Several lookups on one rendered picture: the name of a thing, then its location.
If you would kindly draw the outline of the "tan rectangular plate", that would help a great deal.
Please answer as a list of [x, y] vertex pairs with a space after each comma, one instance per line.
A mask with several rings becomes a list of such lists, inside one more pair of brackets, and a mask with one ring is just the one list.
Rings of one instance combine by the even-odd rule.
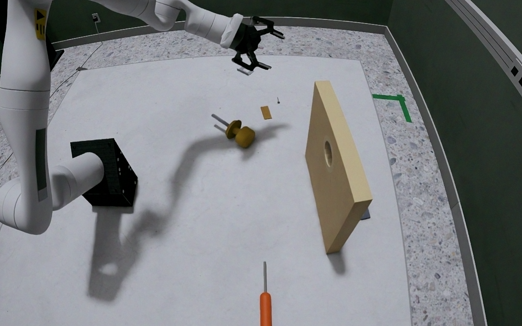
[[269, 106], [262, 106], [261, 111], [264, 117], [264, 120], [266, 119], [272, 119], [272, 116], [270, 114]]

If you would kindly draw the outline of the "tan wooden door panel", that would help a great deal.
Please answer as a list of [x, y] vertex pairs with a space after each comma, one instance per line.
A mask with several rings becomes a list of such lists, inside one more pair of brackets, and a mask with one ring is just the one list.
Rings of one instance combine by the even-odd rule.
[[305, 157], [326, 253], [338, 252], [373, 197], [330, 81], [314, 81]]

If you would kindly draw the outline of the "orange-handled screwdriver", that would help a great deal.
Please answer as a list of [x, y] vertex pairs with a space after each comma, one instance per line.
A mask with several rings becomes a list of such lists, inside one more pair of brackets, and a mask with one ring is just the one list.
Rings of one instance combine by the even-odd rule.
[[272, 326], [271, 324], [271, 296], [266, 291], [266, 261], [264, 264], [264, 292], [260, 295], [260, 326]]

